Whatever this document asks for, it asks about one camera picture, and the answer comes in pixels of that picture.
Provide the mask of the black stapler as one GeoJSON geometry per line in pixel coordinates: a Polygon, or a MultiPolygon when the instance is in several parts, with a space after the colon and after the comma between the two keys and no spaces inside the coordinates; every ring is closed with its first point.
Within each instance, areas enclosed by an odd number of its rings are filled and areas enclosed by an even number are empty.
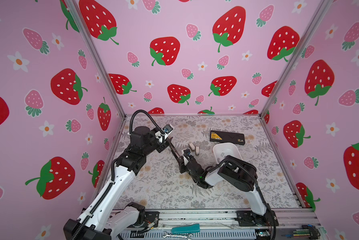
{"type": "Polygon", "coordinates": [[[182,171],[183,166],[184,166],[183,157],[180,156],[180,154],[177,152],[177,150],[175,149],[174,145],[171,143],[171,139],[172,139],[172,138],[170,138],[170,139],[168,140],[170,150],[171,150],[172,154],[174,155],[174,158],[176,159],[176,161],[177,161],[177,163],[178,163],[180,172],[183,173],[183,171],[182,171]]]}

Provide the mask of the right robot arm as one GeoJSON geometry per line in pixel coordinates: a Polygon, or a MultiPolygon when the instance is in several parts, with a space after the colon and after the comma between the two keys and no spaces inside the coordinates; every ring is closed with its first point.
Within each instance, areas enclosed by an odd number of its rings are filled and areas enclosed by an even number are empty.
{"type": "Polygon", "coordinates": [[[215,166],[205,169],[197,162],[189,149],[180,156],[173,153],[181,174],[188,173],[194,183],[203,189],[211,189],[217,183],[226,181],[244,192],[250,204],[249,211],[238,211],[235,220],[241,227],[277,227],[278,219],[265,201],[257,181],[254,165],[231,155],[225,156],[215,166]]]}

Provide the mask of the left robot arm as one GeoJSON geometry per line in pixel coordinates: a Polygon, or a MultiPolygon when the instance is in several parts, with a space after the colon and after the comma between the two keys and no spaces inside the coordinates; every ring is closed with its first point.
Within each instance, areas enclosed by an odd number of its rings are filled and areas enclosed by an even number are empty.
{"type": "Polygon", "coordinates": [[[146,126],[133,127],[137,114],[151,115],[144,110],[133,113],[129,122],[130,143],[122,154],[112,160],[111,176],[90,206],[77,220],[68,220],[63,231],[68,240],[111,240],[127,227],[144,222],[145,208],[136,203],[128,204],[116,214],[111,224],[107,221],[128,185],[146,163],[146,158],[154,151],[162,152],[169,146],[168,136],[173,131],[170,124],[160,127],[155,121],[154,129],[146,126]]]}

